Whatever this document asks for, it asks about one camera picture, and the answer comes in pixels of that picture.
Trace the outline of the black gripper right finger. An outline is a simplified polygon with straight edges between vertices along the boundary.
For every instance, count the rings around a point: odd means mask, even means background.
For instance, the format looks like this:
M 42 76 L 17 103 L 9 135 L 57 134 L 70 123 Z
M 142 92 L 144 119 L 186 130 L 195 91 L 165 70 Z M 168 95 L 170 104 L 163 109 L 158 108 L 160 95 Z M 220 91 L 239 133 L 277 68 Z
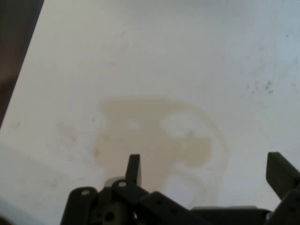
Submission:
M 271 212 L 267 225 L 300 223 L 300 172 L 279 152 L 267 157 L 266 180 L 281 202 Z

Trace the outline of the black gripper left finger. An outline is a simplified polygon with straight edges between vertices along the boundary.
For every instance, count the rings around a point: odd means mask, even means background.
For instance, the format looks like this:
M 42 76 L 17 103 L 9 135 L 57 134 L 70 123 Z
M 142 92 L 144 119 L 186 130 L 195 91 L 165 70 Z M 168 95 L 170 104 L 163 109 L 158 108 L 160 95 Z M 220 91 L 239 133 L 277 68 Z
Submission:
M 140 155 L 129 156 L 123 178 L 101 191 L 79 187 L 70 192 L 62 225 L 200 225 L 202 220 L 160 192 L 141 188 Z

